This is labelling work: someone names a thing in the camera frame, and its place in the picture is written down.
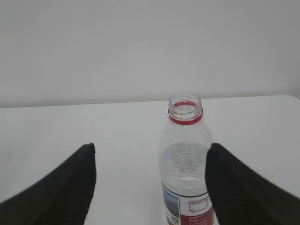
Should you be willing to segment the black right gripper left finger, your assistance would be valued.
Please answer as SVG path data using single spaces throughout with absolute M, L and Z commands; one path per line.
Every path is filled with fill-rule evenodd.
M 2 225 L 83 225 L 97 180 L 95 145 L 85 144 L 44 178 L 0 204 Z

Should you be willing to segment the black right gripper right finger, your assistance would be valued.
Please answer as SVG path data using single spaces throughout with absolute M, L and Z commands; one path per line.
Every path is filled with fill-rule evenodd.
M 205 182 L 221 225 L 298 225 L 300 199 L 268 181 L 219 143 L 207 152 Z

